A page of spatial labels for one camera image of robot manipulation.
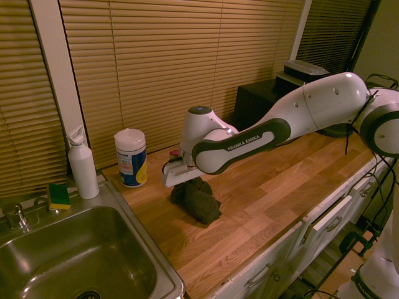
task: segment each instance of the drawer handle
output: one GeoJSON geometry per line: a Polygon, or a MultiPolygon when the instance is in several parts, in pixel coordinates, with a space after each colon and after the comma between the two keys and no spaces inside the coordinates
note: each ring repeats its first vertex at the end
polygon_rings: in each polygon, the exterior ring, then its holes
{"type": "Polygon", "coordinates": [[[258,283],[262,282],[268,276],[271,267],[272,267],[272,265],[267,263],[266,266],[261,271],[259,271],[259,273],[261,273],[266,268],[268,268],[269,270],[267,270],[265,272],[265,274],[263,274],[258,280],[255,280],[255,281],[252,280],[252,279],[248,280],[248,282],[247,282],[248,283],[248,287],[249,288],[255,287],[258,283]]]}
{"type": "Polygon", "coordinates": [[[368,182],[366,187],[364,187],[362,190],[360,190],[360,196],[365,197],[368,192],[370,191],[370,189],[372,188],[373,183],[368,182]]]}
{"type": "Polygon", "coordinates": [[[337,226],[341,223],[342,217],[341,216],[337,216],[332,223],[327,226],[325,229],[327,232],[332,231],[333,229],[337,228],[337,226]]]}

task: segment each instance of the sink basin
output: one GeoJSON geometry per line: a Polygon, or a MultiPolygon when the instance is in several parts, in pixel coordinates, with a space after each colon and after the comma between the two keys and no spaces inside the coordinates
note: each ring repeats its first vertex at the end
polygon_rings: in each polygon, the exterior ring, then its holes
{"type": "Polygon", "coordinates": [[[184,284],[110,182],[71,208],[24,210],[28,225],[0,218],[0,294],[7,299],[177,299],[184,284]]]}

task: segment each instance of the disinfecting wipes container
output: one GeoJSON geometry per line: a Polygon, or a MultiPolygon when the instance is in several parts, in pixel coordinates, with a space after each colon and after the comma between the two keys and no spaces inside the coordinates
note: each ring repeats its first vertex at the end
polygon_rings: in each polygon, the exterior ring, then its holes
{"type": "Polygon", "coordinates": [[[120,180],[126,187],[140,187],[147,181],[147,154],[144,133],[124,129],[114,135],[120,180]]]}

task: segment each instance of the faucet handle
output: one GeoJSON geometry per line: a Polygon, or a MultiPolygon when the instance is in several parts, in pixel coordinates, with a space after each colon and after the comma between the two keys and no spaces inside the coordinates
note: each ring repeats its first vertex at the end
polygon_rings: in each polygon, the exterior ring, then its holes
{"type": "Polygon", "coordinates": [[[4,216],[11,216],[22,211],[22,206],[19,202],[12,202],[10,204],[5,204],[1,210],[4,216]]]}
{"type": "Polygon", "coordinates": [[[6,216],[12,229],[19,229],[26,226],[27,219],[22,211],[21,203],[13,202],[6,204],[1,208],[1,210],[4,216],[6,216]]]}

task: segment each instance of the dark green cloth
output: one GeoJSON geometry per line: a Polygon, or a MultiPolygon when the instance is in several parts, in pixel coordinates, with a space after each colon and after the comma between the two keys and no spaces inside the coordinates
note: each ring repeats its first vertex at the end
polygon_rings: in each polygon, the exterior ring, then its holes
{"type": "Polygon", "coordinates": [[[211,186],[201,178],[176,185],[171,194],[171,202],[184,207],[202,224],[210,224],[220,218],[221,202],[212,196],[211,186]]]}

